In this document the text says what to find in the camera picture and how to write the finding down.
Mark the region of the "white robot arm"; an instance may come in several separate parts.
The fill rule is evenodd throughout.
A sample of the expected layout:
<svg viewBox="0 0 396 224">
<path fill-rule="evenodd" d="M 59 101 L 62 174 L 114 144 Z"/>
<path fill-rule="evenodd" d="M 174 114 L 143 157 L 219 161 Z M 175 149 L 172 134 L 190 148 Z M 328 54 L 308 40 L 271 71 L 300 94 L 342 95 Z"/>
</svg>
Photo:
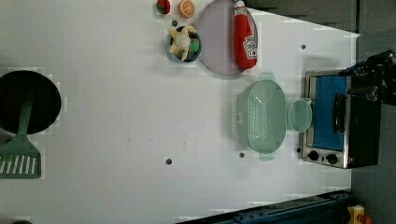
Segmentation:
<svg viewBox="0 0 396 224">
<path fill-rule="evenodd" d="M 383 51 L 337 74 L 350 77 L 348 95 L 385 105 L 395 105 L 395 51 Z"/>
</svg>

